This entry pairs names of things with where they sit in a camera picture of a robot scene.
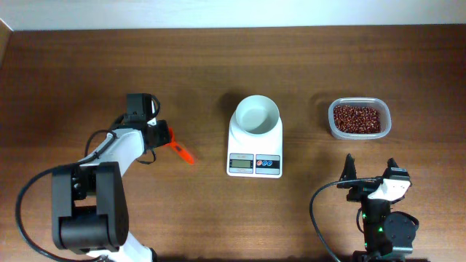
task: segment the white wall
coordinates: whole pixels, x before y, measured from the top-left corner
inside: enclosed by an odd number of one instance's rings
[[[0,0],[13,30],[466,23],[466,0]]]

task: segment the scale display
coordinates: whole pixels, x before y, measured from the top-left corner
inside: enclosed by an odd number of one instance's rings
[[[230,165],[230,167],[250,168],[250,161],[232,159],[232,164]]]

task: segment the orange object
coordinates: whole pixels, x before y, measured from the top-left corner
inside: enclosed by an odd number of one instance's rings
[[[191,154],[175,141],[175,136],[173,135],[173,129],[171,127],[168,128],[168,132],[170,132],[170,138],[172,141],[169,142],[166,146],[171,147],[188,164],[194,164],[194,158],[191,156]]]

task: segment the cable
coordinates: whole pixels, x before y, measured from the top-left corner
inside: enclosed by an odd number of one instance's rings
[[[91,134],[91,136],[89,137],[89,139],[87,139],[87,142],[86,142],[86,149],[84,150],[84,157],[86,157],[88,155],[88,152],[89,152],[89,147],[90,147],[90,143],[92,141],[92,139],[94,139],[94,137],[98,134],[101,134],[101,133],[110,133],[112,135],[112,140],[110,140],[109,143],[105,144],[101,151],[104,152],[112,143],[115,139],[117,139],[117,134],[111,130],[97,130],[95,131],[93,134]]]
[[[417,231],[417,229],[419,229],[419,220],[417,220],[417,218],[415,218],[414,216],[412,215],[409,215],[408,213],[405,213],[405,212],[401,212],[401,211],[396,211],[394,213],[398,213],[398,214],[401,214],[401,215],[404,215],[406,216],[411,222],[413,222],[414,224],[414,229]]]
[[[125,118],[125,114],[119,115],[110,125],[110,130],[114,130],[118,127],[119,124],[122,123],[123,119]]]
[[[87,141],[87,144],[90,144],[90,141],[92,140],[92,138],[99,132],[101,132],[102,130],[99,130],[95,133],[93,133],[90,137],[90,139]],[[50,173],[53,173],[54,171],[57,171],[59,169],[62,169],[62,168],[70,168],[70,167],[78,167],[79,165],[81,164],[86,164],[86,163],[89,163],[89,162],[92,162],[94,160],[96,160],[116,139],[117,139],[117,134],[115,134],[114,132],[112,131],[108,131],[112,134],[112,139],[110,139],[110,141],[104,146],[102,147],[99,151],[95,152],[91,157],[87,158],[87,159],[83,159],[81,161],[78,161],[76,163],[70,163],[70,164],[65,164],[65,165],[60,165],[60,166],[57,166],[57,167],[53,167],[53,168],[49,168],[48,170],[45,170],[37,175],[35,175],[34,177],[32,177],[29,182],[27,182],[27,184],[24,185],[24,187],[21,189],[20,193],[17,195],[17,199],[16,199],[16,206],[15,206],[15,220],[16,220],[16,225],[18,227],[18,230],[20,231],[20,234],[21,234],[21,237],[24,239],[24,241],[26,242],[26,244],[29,245],[29,247],[31,247],[34,251],[38,252],[39,254],[49,258],[49,259],[52,259],[54,261],[59,261],[59,262],[76,262],[76,260],[72,260],[72,259],[67,259],[67,258],[61,258],[55,254],[52,254],[46,250],[44,250],[43,248],[41,248],[40,246],[38,246],[28,235],[28,233],[26,233],[26,230],[24,229],[24,225],[23,225],[23,220],[21,219],[21,203],[23,202],[23,197],[24,195],[26,194],[26,192],[28,191],[28,189],[35,183],[37,182],[37,180],[39,180],[40,178],[43,178],[45,175],[48,175]],[[84,262],[97,262],[97,261],[105,261],[106,260],[106,256],[99,256],[97,258],[93,258],[93,259],[88,259],[88,260],[82,260]]]
[[[359,215],[361,214],[361,211],[363,210],[362,207],[358,209],[358,213],[356,214],[356,224],[358,225],[359,231],[364,234],[364,230],[361,229],[361,225],[359,224]]]
[[[343,180],[343,181],[336,181],[332,183],[328,183],[324,185],[323,187],[319,188],[314,195],[311,198],[311,202],[309,203],[309,214],[311,215],[311,220],[312,220],[312,225],[314,226],[315,231],[317,232],[317,235],[319,236],[320,241],[322,241],[324,247],[326,248],[328,254],[336,261],[336,262],[341,262],[338,257],[335,255],[335,253],[330,249],[328,246],[327,242],[323,239],[322,233],[320,233],[319,227],[317,226],[317,223],[315,222],[314,218],[314,212],[312,211],[312,206],[314,204],[315,197],[324,189],[339,185],[339,184],[344,184],[344,183],[354,183],[354,182],[360,182],[360,181],[377,181],[376,178],[359,178],[359,179],[354,179],[354,180]]]

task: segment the clear plastic container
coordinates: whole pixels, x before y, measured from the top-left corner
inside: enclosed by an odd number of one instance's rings
[[[380,133],[375,134],[350,134],[342,132],[335,126],[333,119],[333,109],[336,106],[367,106],[377,110],[380,113]],[[340,98],[335,100],[328,108],[328,121],[332,135],[337,139],[366,140],[383,138],[392,128],[390,111],[384,101],[377,98]]]

